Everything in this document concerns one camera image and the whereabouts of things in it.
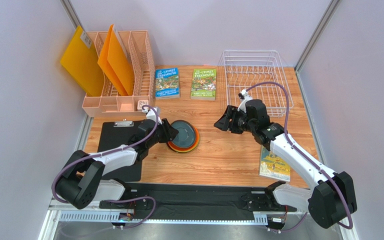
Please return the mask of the green plate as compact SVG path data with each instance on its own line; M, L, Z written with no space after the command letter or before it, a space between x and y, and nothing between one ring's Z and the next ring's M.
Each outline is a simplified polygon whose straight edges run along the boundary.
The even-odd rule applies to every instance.
M192 150L194 150L198 145L199 145L199 142L195 142L192 146L190 147L179 147L177 145L175 145L172 141L171 142L168 142L168 147L177 152L177 153L188 153L188 152L191 152Z

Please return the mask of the dark brown plate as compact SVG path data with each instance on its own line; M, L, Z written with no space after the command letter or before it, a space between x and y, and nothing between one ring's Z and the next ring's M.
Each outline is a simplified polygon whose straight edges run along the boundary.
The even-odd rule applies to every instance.
M171 142L175 147L187 149L194 145L197 134L194 127L185 120L173 121L171 126L178 131L178 134Z

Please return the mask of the red floral plate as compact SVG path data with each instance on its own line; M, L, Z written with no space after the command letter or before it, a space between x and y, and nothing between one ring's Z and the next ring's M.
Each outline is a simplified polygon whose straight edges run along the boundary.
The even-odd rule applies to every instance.
M167 145L171 150L177 153L187 153L193 150L192 147L179 147L175 144L172 144L172 142L168 142Z

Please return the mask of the orange plate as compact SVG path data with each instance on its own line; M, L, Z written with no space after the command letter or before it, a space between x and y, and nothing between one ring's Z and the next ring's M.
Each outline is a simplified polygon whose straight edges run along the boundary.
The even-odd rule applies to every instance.
M200 134L192 124L186 121L175 121L172 125L178 134L167 146L177 153L188 153L194 150L200 141Z

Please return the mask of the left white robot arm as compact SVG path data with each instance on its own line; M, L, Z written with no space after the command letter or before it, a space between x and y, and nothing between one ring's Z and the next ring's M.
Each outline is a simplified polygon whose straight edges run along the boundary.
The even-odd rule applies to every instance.
M55 199L81 210L93 201L115 202L125 192L123 182L103 176L124 167L130 167L148 156L156 144L168 143L179 131L167 119L156 123L145 119L133 127L117 127L124 144L98 153L75 151L55 177L51 189Z

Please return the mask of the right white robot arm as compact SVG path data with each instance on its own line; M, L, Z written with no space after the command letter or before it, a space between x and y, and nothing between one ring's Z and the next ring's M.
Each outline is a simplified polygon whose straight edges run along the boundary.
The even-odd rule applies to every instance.
M358 209L352 177L345 171L335 172L307 153L285 126L270 120L260 99L245 100L239 107L228 105L214 127L233 134L251 133L258 144L284 160L307 183L308 189L285 181L266 187L271 206L305 211L324 229L352 219Z

